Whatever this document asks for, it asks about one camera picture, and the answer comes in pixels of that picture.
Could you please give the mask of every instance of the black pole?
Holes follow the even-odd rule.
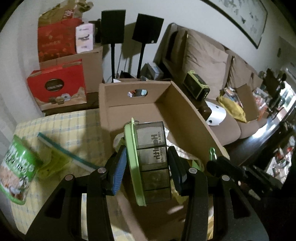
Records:
[[[138,67],[138,73],[137,73],[137,79],[140,78],[140,72],[141,72],[141,66],[142,66],[142,60],[144,55],[144,49],[146,44],[142,43],[141,53],[140,53],[140,60],[139,60],[139,67]]]
[[[111,44],[111,69],[112,69],[112,83],[115,79],[115,44]]]

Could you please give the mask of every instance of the red box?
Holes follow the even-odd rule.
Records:
[[[76,54],[75,28],[81,24],[82,20],[80,18],[71,18],[39,27],[39,62]]]
[[[41,110],[86,103],[81,59],[33,71],[27,82]]]

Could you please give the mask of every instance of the metal screw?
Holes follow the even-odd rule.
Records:
[[[189,168],[189,172],[192,174],[195,174],[195,173],[197,173],[197,169],[194,167],[191,167],[191,168]]]
[[[107,170],[106,170],[106,168],[104,168],[104,167],[100,167],[99,169],[98,169],[98,173],[105,173]]]
[[[224,181],[229,181],[230,180],[230,177],[229,176],[227,176],[227,175],[223,175],[222,176],[222,179],[224,180]]]
[[[73,179],[73,175],[71,174],[68,174],[66,177],[65,177],[66,181],[70,181]]]

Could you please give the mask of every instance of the open cardboard box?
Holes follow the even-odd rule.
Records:
[[[247,84],[244,84],[241,87],[236,88],[236,92],[242,103],[247,122],[256,120],[259,117],[259,110],[251,88]]]
[[[94,46],[91,51],[82,52],[79,54],[69,55],[61,58],[40,62],[40,69],[47,67],[72,62],[82,59],[83,74],[86,87],[86,104],[71,105],[66,107],[58,107],[48,109],[44,112],[46,115],[53,115],[57,113],[95,109],[99,107],[98,91],[99,85],[103,82],[103,69],[102,69],[102,55],[103,47],[101,45]]]
[[[135,89],[147,90],[146,96],[129,97]],[[112,143],[124,125],[133,117],[140,123],[163,121],[170,130],[168,139],[198,157],[209,161],[209,149],[214,147],[218,156],[227,156],[225,149],[206,124],[200,113],[173,82],[138,81],[100,84],[99,107],[105,158],[113,153]],[[124,193],[117,195],[123,217],[136,241],[179,239],[186,215],[186,204],[170,201],[136,204],[128,168],[124,176]]]

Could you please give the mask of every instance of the yellow plaid tablecloth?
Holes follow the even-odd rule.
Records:
[[[15,134],[25,138],[28,144],[40,153],[41,158],[46,158],[49,154],[48,148],[44,148],[37,139],[39,132],[88,162],[104,166],[107,161],[104,159],[99,109],[56,114],[19,124]],[[24,234],[28,231],[42,205],[67,174],[80,177],[88,175],[89,172],[74,164],[67,164],[62,171],[45,180],[34,178],[25,205],[20,206],[11,202],[12,213],[19,231]],[[107,204],[114,239],[134,240],[130,232],[126,231],[129,229],[116,198],[107,196]],[[87,239],[86,195],[82,197],[81,226],[82,238]]]

